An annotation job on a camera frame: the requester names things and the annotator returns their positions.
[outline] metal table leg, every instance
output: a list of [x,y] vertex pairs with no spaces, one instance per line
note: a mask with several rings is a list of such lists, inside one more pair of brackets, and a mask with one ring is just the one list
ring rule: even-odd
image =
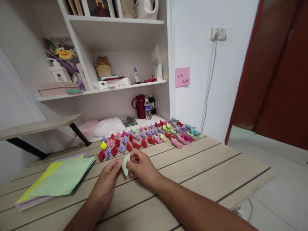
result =
[[70,125],[71,129],[76,133],[77,136],[85,143],[86,146],[89,146],[92,142],[89,142],[87,138],[84,137],[83,133],[78,129],[78,127],[72,123]]
[[8,142],[10,142],[11,144],[16,145],[17,147],[24,149],[25,151],[41,158],[41,159],[45,159],[48,155],[43,153],[42,151],[38,150],[37,148],[33,147],[32,145],[28,144],[27,142],[19,139],[19,138],[12,138],[12,139],[8,139],[6,140]]

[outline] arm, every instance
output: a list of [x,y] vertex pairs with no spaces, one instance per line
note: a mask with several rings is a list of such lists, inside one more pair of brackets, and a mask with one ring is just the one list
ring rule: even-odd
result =
[[127,168],[164,200],[187,230],[257,230],[218,203],[164,177],[140,150],[131,152]]
[[108,208],[116,180],[120,174],[122,158],[112,161],[101,172],[92,192],[83,206],[78,210],[64,231],[94,230],[100,216]]

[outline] pink container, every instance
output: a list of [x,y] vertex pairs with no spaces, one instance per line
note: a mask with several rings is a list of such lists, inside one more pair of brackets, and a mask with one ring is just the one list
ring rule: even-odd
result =
[[38,90],[43,97],[66,95],[68,89],[79,89],[78,84],[69,82],[44,83]]

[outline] shelf board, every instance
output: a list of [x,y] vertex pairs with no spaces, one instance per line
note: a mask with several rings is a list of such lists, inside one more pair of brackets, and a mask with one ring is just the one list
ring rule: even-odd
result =
[[91,52],[136,51],[153,47],[165,22],[69,15]]
[[128,88],[135,88],[135,87],[144,87],[144,86],[155,85],[155,84],[166,83],[166,82],[167,80],[162,80],[162,81],[156,81],[156,82],[134,84],[134,85],[123,86],[123,87],[115,87],[115,88],[110,88],[110,89],[85,91],[85,92],[75,93],[75,94],[57,95],[57,96],[50,96],[50,97],[39,97],[37,100],[39,102],[42,102],[42,101],[53,100],[53,99],[70,98],[70,97],[75,97],[75,96],[90,95],[90,94],[96,94],[96,93],[101,93],[101,92],[123,90],[123,89],[128,89]]

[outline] red thermos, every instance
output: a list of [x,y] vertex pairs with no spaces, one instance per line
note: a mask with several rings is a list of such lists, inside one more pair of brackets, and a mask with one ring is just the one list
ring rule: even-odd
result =
[[[145,119],[145,109],[144,109],[144,103],[145,103],[145,95],[137,95],[136,98],[133,98],[132,100],[132,107],[137,109],[137,116],[138,119]],[[137,100],[136,107],[134,107],[134,100]]]

